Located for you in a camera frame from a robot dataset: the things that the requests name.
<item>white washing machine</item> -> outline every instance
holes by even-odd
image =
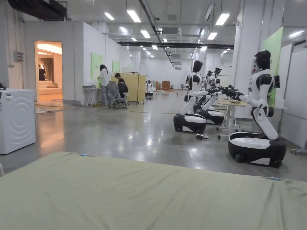
[[[0,90],[0,154],[35,141],[34,90]]]

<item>table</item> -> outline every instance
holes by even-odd
[[[87,100],[87,103],[85,106],[88,106],[88,107],[93,107],[92,104],[93,104],[93,100],[94,100],[94,97],[97,95],[97,88],[96,86],[83,86],[83,89],[90,89],[91,92],[90,92],[90,95],[88,97],[88,100]]]
[[[229,122],[229,128],[225,128],[223,126],[220,127],[221,129],[228,129],[228,135],[225,135],[225,134],[218,134],[217,135],[217,137],[220,139],[221,136],[229,137],[233,133],[233,127],[234,127],[233,123],[234,123],[234,119],[235,119],[236,107],[245,107],[248,104],[243,102],[243,101],[240,101],[239,103],[231,103],[229,101],[226,101],[226,102],[219,102],[219,104],[227,106],[227,111],[226,111],[226,116],[225,116],[224,122]]]

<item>mattress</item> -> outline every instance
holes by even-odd
[[[0,178],[5,230],[306,229],[307,183],[54,153]]]
[[[63,91],[62,88],[40,88],[40,95],[48,95],[48,94],[61,94]]]

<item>green board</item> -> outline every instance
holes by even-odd
[[[91,53],[91,81],[97,82],[97,87],[100,87],[98,77],[100,76],[100,65],[103,64],[102,59],[102,55]]]
[[[120,71],[118,61],[112,60],[112,71],[113,71],[113,73],[117,73],[117,72]]]
[[[270,37],[265,39],[263,42],[263,50],[268,50],[271,52],[270,74],[272,76],[278,75],[280,46],[282,42],[282,30],[283,30],[283,27],[281,27],[278,31],[276,31]],[[269,107],[274,107],[275,95],[276,95],[276,88],[274,88],[270,93],[270,99],[268,100]]]

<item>black hair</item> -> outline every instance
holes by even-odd
[[[101,66],[100,66],[100,72],[101,72],[103,69],[106,69],[106,70],[107,70],[107,73],[109,73],[109,72],[108,72],[108,68],[107,68],[105,65],[101,65]]]

